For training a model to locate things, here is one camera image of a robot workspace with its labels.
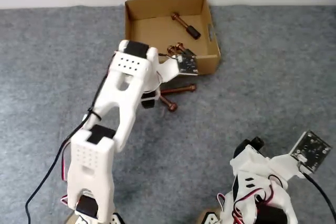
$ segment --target circuit board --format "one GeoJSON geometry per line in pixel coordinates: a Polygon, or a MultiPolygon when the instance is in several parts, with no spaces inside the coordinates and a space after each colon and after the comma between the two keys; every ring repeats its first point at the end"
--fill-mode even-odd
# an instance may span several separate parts
{"type": "Polygon", "coordinates": [[[180,74],[196,76],[198,75],[196,56],[176,55],[180,74]]]}
{"type": "Polygon", "coordinates": [[[295,145],[290,155],[315,173],[332,147],[312,131],[307,131],[295,145]]]}

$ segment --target black cylindrical part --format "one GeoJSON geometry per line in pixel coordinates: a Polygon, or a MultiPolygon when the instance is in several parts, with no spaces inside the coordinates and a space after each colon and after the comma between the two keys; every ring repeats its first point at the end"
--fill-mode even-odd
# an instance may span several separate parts
{"type": "Polygon", "coordinates": [[[198,39],[201,36],[201,34],[193,26],[188,26],[186,30],[194,39],[198,39]]]}

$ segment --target open cardboard box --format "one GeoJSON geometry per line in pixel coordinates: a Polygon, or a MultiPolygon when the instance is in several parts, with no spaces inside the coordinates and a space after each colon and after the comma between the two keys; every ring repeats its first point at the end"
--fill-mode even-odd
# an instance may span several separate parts
{"type": "MultiPolygon", "coordinates": [[[[197,55],[200,74],[214,73],[221,56],[207,0],[127,0],[125,38],[156,47],[163,54],[167,53],[169,45],[182,42],[197,55]],[[173,12],[195,27],[201,37],[195,40],[183,26],[172,20],[173,12]]],[[[165,60],[166,57],[160,57],[160,62],[165,60]]]]}

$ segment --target copper screw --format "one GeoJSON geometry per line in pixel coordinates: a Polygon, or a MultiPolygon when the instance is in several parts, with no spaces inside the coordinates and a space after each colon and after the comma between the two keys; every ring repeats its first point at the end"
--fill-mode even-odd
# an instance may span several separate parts
{"type": "Polygon", "coordinates": [[[181,42],[176,43],[175,47],[179,50],[181,50],[182,52],[184,52],[186,55],[188,56],[195,56],[196,54],[194,54],[190,49],[188,48],[184,48],[183,44],[181,42]]]}
{"type": "Polygon", "coordinates": [[[168,106],[168,110],[170,112],[174,112],[175,110],[177,110],[178,106],[175,102],[168,100],[166,97],[163,97],[162,95],[160,96],[160,100],[168,106]]]}
{"type": "Polygon", "coordinates": [[[171,46],[171,45],[167,47],[167,52],[170,55],[177,55],[178,54],[176,48],[174,46],[171,46]]]}
{"type": "Polygon", "coordinates": [[[178,21],[182,26],[184,26],[186,29],[188,28],[188,25],[186,22],[184,22],[178,13],[172,13],[172,19],[178,21]]]}
{"type": "Polygon", "coordinates": [[[194,92],[196,88],[197,88],[196,84],[190,84],[189,86],[186,86],[186,87],[161,90],[161,94],[173,94],[173,93],[181,93],[181,92],[186,92],[186,91],[194,92]]]}
{"type": "Polygon", "coordinates": [[[181,51],[185,51],[185,48],[181,42],[176,43],[175,47],[181,51]]]}

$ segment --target white robotic arm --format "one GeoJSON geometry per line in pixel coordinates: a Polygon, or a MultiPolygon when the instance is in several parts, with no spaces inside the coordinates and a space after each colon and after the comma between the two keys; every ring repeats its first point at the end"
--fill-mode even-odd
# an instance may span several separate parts
{"type": "Polygon", "coordinates": [[[286,190],[293,176],[305,178],[314,173],[331,147],[311,131],[304,132],[290,153],[273,158],[259,150],[264,145],[256,137],[244,140],[230,161],[235,180],[232,191],[220,201],[217,216],[207,213],[202,224],[297,224],[291,200],[286,190]]]}
{"type": "Polygon", "coordinates": [[[148,45],[123,40],[109,66],[108,75],[82,129],[71,138],[71,164],[68,171],[68,206],[85,221],[110,223],[115,206],[112,164],[122,151],[132,130],[140,102],[154,105],[160,84],[176,77],[178,61],[170,58],[159,64],[158,51],[148,45]],[[122,84],[128,87],[122,90],[122,84]],[[116,131],[97,125],[113,107],[119,107],[116,131]]]}

